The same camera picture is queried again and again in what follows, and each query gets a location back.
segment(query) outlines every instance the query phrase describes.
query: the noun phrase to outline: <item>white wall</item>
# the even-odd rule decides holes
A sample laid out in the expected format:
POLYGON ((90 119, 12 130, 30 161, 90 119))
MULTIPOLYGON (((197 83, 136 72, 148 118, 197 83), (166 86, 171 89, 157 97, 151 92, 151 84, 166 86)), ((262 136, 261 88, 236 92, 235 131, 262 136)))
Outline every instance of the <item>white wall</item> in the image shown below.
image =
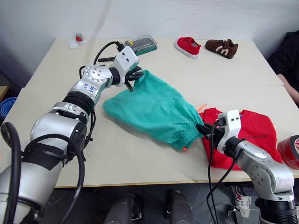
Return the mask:
POLYGON ((76 32, 253 39, 268 57, 298 29, 299 0, 0 0, 0 69, 25 85, 55 38, 76 32))

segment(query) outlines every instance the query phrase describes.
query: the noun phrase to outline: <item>blue bowl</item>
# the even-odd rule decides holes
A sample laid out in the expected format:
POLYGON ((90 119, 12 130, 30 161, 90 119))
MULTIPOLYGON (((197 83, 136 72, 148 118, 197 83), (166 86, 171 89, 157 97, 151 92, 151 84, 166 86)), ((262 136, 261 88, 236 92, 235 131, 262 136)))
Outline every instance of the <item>blue bowl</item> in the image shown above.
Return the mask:
POLYGON ((8 115, 8 112, 13 107, 17 97, 11 97, 7 98, 0 104, 0 116, 6 117, 8 115))

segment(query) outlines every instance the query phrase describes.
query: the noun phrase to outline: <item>green cloth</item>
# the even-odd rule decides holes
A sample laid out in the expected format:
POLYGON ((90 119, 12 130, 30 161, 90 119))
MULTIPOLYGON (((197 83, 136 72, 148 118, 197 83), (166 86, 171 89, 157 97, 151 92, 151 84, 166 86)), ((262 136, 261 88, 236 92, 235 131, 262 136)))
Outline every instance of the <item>green cloth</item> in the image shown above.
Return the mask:
POLYGON ((121 92, 107 100, 103 109, 178 150, 202 137, 196 125, 203 122, 196 109, 172 86, 146 70, 135 81, 133 92, 121 92))

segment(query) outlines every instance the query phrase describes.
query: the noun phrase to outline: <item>red tape roll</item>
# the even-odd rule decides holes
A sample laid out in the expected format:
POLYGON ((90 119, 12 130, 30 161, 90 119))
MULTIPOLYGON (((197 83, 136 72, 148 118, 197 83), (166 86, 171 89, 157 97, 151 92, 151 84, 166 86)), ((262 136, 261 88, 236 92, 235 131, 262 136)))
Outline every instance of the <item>red tape roll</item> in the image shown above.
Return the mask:
POLYGON ((286 165, 299 169, 299 135, 281 141, 277 149, 286 165))

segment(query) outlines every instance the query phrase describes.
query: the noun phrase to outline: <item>floor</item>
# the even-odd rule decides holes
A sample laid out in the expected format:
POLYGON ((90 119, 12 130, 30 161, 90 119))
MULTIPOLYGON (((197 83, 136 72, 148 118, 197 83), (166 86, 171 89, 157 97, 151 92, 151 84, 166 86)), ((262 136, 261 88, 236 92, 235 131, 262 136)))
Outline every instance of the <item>floor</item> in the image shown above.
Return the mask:
MULTIPOLYGON (((168 224, 164 218, 164 197, 169 189, 180 190, 192 205, 193 214, 198 224, 210 224, 211 216, 206 205, 206 195, 209 191, 208 184, 166 184, 102 187, 95 192, 81 193, 67 224, 101 224, 101 216, 109 210, 109 207, 120 197, 128 193, 138 194, 145 205, 143 224, 168 224)), ((42 224, 58 223, 63 211, 71 200, 73 191, 56 189, 45 209, 42 224)), ((215 191, 214 199, 220 224, 230 224, 227 210, 232 203, 232 191, 230 187, 221 185, 215 191)), ((252 199, 250 217, 243 219, 243 224, 257 224, 259 210, 252 199)))

